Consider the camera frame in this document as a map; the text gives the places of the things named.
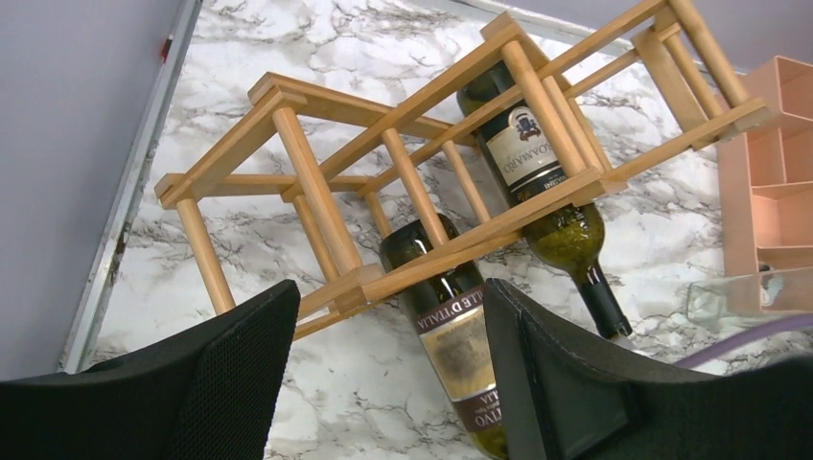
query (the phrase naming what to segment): bottle neck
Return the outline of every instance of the bottle neck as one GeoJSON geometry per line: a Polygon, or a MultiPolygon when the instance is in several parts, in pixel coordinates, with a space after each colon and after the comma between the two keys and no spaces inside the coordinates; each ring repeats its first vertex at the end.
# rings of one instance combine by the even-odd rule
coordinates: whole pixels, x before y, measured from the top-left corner
{"type": "Polygon", "coordinates": [[[607,339],[632,333],[632,326],[618,305],[613,290],[598,262],[570,274],[595,322],[598,333],[607,339]]]}

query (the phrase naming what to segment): gray wall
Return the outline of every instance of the gray wall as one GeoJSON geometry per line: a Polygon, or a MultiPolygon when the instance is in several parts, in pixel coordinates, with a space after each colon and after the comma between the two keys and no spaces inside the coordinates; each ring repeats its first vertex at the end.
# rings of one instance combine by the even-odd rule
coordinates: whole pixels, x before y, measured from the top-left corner
{"type": "MultiPolygon", "coordinates": [[[[498,0],[597,29],[639,0],[498,0]]],[[[732,64],[750,70],[775,55],[813,62],[813,1],[694,0],[732,64]]]]}
{"type": "Polygon", "coordinates": [[[0,379],[57,369],[179,6],[0,12],[0,379]]]}

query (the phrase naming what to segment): gray marble veining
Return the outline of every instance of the gray marble veining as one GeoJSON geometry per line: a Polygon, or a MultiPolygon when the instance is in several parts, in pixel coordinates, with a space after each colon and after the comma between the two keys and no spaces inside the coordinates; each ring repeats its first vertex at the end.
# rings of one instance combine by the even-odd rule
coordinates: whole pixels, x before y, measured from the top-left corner
{"type": "MultiPolygon", "coordinates": [[[[152,187],[164,173],[186,171],[249,108],[246,90],[265,71],[397,104],[474,49],[483,24],[391,0],[208,0],[200,15],[155,155],[150,182],[98,340],[97,358],[132,351],[213,315],[174,211],[152,187]]],[[[555,57],[567,46],[536,38],[555,57]]],[[[578,81],[611,58],[597,55],[567,73],[578,81]]],[[[633,66],[580,101],[611,160],[618,164],[678,133],[646,76],[633,66]]],[[[430,116],[457,121],[447,100],[430,116]]],[[[306,119],[319,159],[360,132],[306,119]]],[[[480,158],[464,152],[493,212],[504,209],[480,158]]],[[[377,149],[350,173],[390,166],[377,149]]],[[[476,224],[442,157],[420,168],[435,205],[461,231],[476,224]]],[[[292,173],[279,139],[263,146],[238,173],[292,173]]],[[[366,262],[381,240],[363,201],[336,195],[366,262]]],[[[415,219],[404,188],[382,193],[395,227],[415,219]]],[[[688,283],[722,271],[720,208],[713,149],[685,153],[633,179],[629,190],[599,203],[608,238],[602,256],[637,344],[673,361],[717,337],[687,322],[688,283]]],[[[323,277],[293,208],[274,196],[207,198],[200,208],[238,303],[285,278],[303,293],[323,277]]],[[[570,280],[541,265],[517,243],[485,257],[486,276],[507,278],[552,310],[592,329],[570,280]]],[[[709,367],[722,373],[809,345],[783,335],[742,349],[709,367]]],[[[297,341],[267,458],[429,460],[481,458],[458,425],[407,320],[382,305],[297,341]]]]}

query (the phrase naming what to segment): black mesh fabric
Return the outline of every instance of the black mesh fabric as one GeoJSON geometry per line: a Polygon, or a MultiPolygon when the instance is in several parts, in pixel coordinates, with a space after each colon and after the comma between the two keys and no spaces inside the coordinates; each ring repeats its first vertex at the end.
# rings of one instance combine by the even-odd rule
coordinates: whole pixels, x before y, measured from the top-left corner
{"type": "Polygon", "coordinates": [[[263,458],[299,300],[286,280],[83,373],[0,382],[0,458],[263,458]]]}
{"type": "Polygon", "coordinates": [[[710,376],[617,347],[506,281],[483,297],[512,460],[813,458],[813,356],[710,376]]]}
{"type": "Polygon", "coordinates": [[[203,352],[165,458],[262,459],[298,309],[268,308],[203,352]]]}

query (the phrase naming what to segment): clear plastic container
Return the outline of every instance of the clear plastic container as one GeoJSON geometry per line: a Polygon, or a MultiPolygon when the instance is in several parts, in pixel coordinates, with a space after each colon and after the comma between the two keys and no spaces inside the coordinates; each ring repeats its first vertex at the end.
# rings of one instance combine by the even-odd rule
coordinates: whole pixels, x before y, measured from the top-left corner
{"type": "Polygon", "coordinates": [[[813,267],[760,271],[689,285],[688,320],[719,331],[751,327],[782,316],[813,312],[813,267]]]}

